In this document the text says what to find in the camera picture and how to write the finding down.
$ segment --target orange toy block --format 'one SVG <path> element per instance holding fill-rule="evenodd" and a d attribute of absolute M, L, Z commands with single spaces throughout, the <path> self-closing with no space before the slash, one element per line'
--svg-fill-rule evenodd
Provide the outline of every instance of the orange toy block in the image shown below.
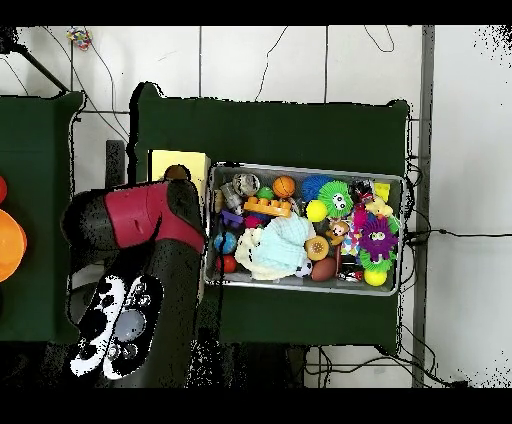
<path fill-rule="evenodd" d="M 244 204 L 244 209 L 249 212 L 264 213 L 265 215 L 283 216 L 289 218 L 291 214 L 290 202 L 279 202 L 278 200 L 258 199 L 249 197 Z"/>

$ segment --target yellow plush toy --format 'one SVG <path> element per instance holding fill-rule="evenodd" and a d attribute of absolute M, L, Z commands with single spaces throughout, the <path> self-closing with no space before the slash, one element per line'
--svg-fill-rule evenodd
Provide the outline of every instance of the yellow plush toy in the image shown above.
<path fill-rule="evenodd" d="M 366 210 L 368 212 L 373 213 L 375 216 L 381 216 L 381 217 L 390 217 L 393 214 L 393 209 L 391 206 L 386 205 L 384 203 L 384 200 L 382 200 L 380 197 L 375 196 L 375 199 L 373 202 L 366 204 Z"/>

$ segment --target small toy hanging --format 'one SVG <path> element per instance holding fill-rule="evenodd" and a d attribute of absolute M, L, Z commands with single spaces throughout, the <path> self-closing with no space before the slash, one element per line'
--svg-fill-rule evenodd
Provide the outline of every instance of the small toy hanging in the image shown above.
<path fill-rule="evenodd" d="M 92 40 L 92 34 L 89 31 L 84 31 L 75 27 L 68 29 L 66 36 L 84 52 L 87 51 Z"/>

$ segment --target orange basketball toy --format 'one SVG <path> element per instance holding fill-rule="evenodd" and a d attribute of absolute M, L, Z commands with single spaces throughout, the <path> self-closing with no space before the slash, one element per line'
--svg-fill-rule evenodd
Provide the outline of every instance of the orange basketball toy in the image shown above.
<path fill-rule="evenodd" d="M 295 193 L 295 181 L 286 175 L 277 177 L 272 184 L 272 190 L 281 199 L 292 197 Z"/>

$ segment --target dark green mat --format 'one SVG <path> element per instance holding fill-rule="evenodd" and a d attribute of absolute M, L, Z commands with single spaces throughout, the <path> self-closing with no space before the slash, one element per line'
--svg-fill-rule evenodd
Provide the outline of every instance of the dark green mat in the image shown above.
<path fill-rule="evenodd" d="M 394 175 L 405 171 L 404 101 L 367 106 L 183 100 L 162 98 L 146 83 L 135 90 L 130 112 L 138 181 L 147 179 L 149 149 L 204 152 L 212 161 Z M 133 175 L 134 167 L 129 166 Z M 217 302 L 217 289 L 207 287 L 202 325 L 213 325 Z M 396 318 L 396 294 L 225 287 L 221 340 L 381 345 L 395 352 Z"/>
<path fill-rule="evenodd" d="M 0 175 L 8 195 L 0 207 L 27 234 L 16 273 L 0 283 L 0 340 L 75 341 L 66 317 L 69 248 L 60 216 L 71 194 L 69 130 L 81 93 L 54 99 L 0 97 Z"/>

